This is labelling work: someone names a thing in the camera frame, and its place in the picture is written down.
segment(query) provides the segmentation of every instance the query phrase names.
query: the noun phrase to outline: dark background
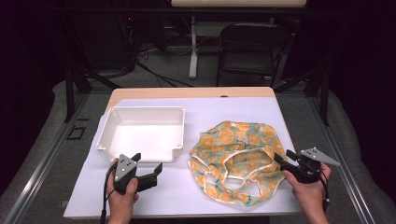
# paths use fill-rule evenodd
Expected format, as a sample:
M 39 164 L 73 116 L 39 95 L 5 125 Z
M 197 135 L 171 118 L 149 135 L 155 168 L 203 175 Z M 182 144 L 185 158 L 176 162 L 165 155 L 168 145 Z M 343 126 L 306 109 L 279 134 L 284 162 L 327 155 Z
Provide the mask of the dark background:
M 49 20 L 37 7 L 42 6 L 42 1 L 0 4 L 0 142 L 5 143 L 0 148 L 0 193 L 3 193 L 48 117 L 54 100 L 51 88 L 64 80 L 69 69 L 64 47 L 74 54 L 76 61 L 87 65 L 89 62 L 74 36 L 64 35 L 65 43 L 53 33 L 51 23 L 56 20 Z M 302 20 L 285 77 L 299 76 L 317 67 L 323 55 L 333 50 L 331 41 L 338 41 L 342 47 L 332 58 L 330 89 L 349 115 L 360 142 L 361 159 L 375 183 L 396 202 L 396 149 L 392 144 L 396 139 L 393 130 L 396 18 L 392 4 L 322 0 L 310 7 L 349 8 L 351 16 L 343 22 Z M 128 55 L 128 50 L 121 54 Z

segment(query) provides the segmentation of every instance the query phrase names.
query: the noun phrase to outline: cable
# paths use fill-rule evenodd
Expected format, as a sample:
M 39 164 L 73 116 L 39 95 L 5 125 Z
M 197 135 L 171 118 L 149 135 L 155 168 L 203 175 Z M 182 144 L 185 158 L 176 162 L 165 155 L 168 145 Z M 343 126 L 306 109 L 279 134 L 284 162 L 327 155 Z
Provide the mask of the cable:
M 145 43 L 145 44 L 141 44 L 140 45 L 141 47 L 139 48 L 139 56 L 142 58 L 142 59 L 144 59 L 144 60 L 148 60 L 149 59 L 149 51 L 150 50 L 153 50 L 153 49 L 156 49 L 156 48 L 153 48 L 153 49 L 150 49 L 149 47 L 150 46 L 152 46 L 151 44 L 148 44 L 148 43 Z
M 187 84 L 187 83 L 185 83 L 185 82 L 181 82 L 181 81 L 172 79 L 172 78 L 170 78 L 170 77 L 164 77 L 164 76 L 158 75 L 158 74 L 154 73 L 153 71 L 151 71 L 149 68 L 147 68 L 145 65 L 143 65 L 143 64 L 142 64 L 141 62 L 139 62 L 139 61 L 136 61 L 136 65 L 139 66 L 139 67 L 141 67 L 141 68 L 143 68 L 144 70 L 146 70 L 147 72 L 151 73 L 152 75 L 154 75 L 154 76 L 156 76 L 156 77 L 162 79 L 163 81 L 165 81 L 166 83 L 168 83 L 168 84 L 171 85 L 172 87 L 176 87 L 176 85 L 173 84 L 173 83 L 170 82 L 170 81 L 174 81 L 174 82 L 180 83 L 180 84 L 185 85 L 185 86 L 188 86 L 188 87 L 193 87 L 192 85 Z
M 191 51 L 191 49 L 192 49 L 192 47 L 191 46 L 187 46 L 187 47 L 180 47 L 180 48 L 188 48 L 187 50 L 185 50 L 184 52 L 177 52 L 176 50 L 175 50 L 175 47 L 172 47 L 172 46 L 169 46 L 169 48 L 174 52 L 174 53 L 176 53 L 176 54 L 180 54 L 180 55 L 182 55 L 182 54 L 186 54 L 186 53 L 188 53 L 188 52 L 190 52 Z
M 107 171 L 106 173 L 106 179 L 105 179 L 105 187 L 103 190 L 103 209 L 102 209 L 102 215 L 100 217 L 100 223 L 105 224 L 106 223 L 106 202 L 107 199 L 110 197 L 110 195 L 114 192 L 114 189 L 108 194 L 107 196 L 107 182 L 108 178 L 110 177 L 110 174 L 117 168 L 117 163 L 115 162 Z
M 323 211 L 326 212 L 327 206 L 330 205 L 329 189 L 328 189 L 328 184 L 327 184 L 328 181 L 327 181 L 327 176 L 322 171 L 320 171 L 320 172 L 323 174 L 323 176 L 326 180 L 326 182 L 325 182 L 321 176 L 319 177 L 319 180 L 322 183 L 323 188 L 324 188 Z

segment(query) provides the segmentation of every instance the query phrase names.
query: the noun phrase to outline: gray carpet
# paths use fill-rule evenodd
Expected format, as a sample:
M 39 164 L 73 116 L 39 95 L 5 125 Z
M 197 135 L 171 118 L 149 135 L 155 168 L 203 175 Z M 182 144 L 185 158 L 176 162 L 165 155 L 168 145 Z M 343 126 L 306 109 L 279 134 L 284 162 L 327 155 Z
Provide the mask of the gray carpet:
M 176 54 L 168 53 L 164 55 L 153 51 L 149 54 L 148 60 L 143 58 L 140 61 L 146 64 L 151 70 L 163 76 L 168 76 L 196 87 L 211 87 L 215 85 L 215 75 L 217 66 L 217 56 L 211 49 L 201 48 L 198 58 L 198 77 L 195 80 L 189 79 L 190 53 Z M 136 69 L 128 76 L 112 78 L 115 83 L 122 87 L 169 87 L 168 84 L 160 81 L 155 76 Z M 255 79 L 244 80 L 245 86 L 264 85 Z M 63 218 L 64 207 L 60 203 L 69 200 L 74 184 L 77 181 L 79 171 L 85 161 L 96 132 L 100 116 L 103 114 L 109 98 L 110 90 L 96 80 L 91 80 L 93 86 L 92 94 L 81 95 L 84 103 L 81 110 L 76 114 L 71 124 L 68 126 L 66 135 L 59 144 L 59 152 L 54 163 L 48 172 L 44 182 L 39 188 L 31 204 L 27 204 L 27 210 L 21 218 L 21 223 L 98 223 L 98 220 L 71 220 Z M 240 80 L 232 80 L 223 83 L 226 86 L 240 84 Z M 49 120 L 43 127 L 43 131 L 37 138 L 32 152 L 26 159 L 25 164 L 0 199 L 0 222 L 6 220 L 13 204 L 18 200 L 23 188 L 29 181 L 37 165 L 43 156 L 53 147 L 54 139 L 63 127 L 65 118 L 65 94 L 64 83 L 54 88 L 56 93 L 55 105 L 49 116 Z M 296 86 L 290 91 L 280 93 L 277 96 L 279 106 L 287 123 L 291 139 L 296 149 L 317 147 L 323 152 L 332 155 L 333 145 L 329 142 L 329 137 L 323 131 L 315 108 L 310 103 L 312 99 L 307 99 L 302 95 L 302 88 Z M 389 197 L 384 194 L 373 182 L 364 164 L 360 160 L 359 144 L 353 127 L 345 114 L 338 99 L 331 94 L 329 102 L 329 122 L 337 146 L 340 147 L 346 160 L 347 167 L 355 177 L 361 191 L 363 200 L 371 212 L 376 223 L 396 223 L 396 208 Z M 347 190 L 345 180 L 340 175 L 340 170 L 332 167 L 332 177 L 330 179 L 331 206 L 328 208 L 327 216 L 331 223 L 362 223 L 355 204 L 351 200 L 350 192 Z M 265 223 L 263 217 L 252 217 L 250 219 L 233 219 L 233 221 Z M 199 219 L 199 220 L 136 220 L 135 223 L 221 223 L 219 219 Z M 231 223 L 230 219 L 223 219 L 224 223 Z M 302 214 L 295 216 L 270 217 L 271 224 L 283 223 L 306 223 Z

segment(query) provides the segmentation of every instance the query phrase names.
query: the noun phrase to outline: wrist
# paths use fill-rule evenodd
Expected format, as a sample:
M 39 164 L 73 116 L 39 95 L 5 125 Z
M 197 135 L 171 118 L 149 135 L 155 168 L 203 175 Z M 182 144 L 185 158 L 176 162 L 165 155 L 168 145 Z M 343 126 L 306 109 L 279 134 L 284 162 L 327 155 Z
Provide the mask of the wrist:
M 108 220 L 108 224 L 129 224 L 131 221 L 130 218 L 126 217 L 112 217 Z
M 328 224 L 329 221 L 326 218 L 326 215 L 321 206 L 307 209 L 303 208 L 306 218 L 310 224 Z

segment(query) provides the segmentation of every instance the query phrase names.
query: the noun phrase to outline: floral cloth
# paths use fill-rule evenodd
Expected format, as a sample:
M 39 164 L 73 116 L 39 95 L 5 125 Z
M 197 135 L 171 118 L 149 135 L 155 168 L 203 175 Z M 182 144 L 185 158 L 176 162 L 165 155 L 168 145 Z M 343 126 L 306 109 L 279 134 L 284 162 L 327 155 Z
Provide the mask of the floral cloth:
M 189 166 L 209 197 L 222 203 L 251 206 L 272 198 L 284 178 L 274 161 L 274 152 L 286 159 L 273 127 L 223 121 L 200 134 L 199 142 L 190 150 Z M 240 187 L 229 188 L 225 184 L 227 178 L 239 179 Z M 246 191 L 249 183 L 257 184 L 260 195 Z

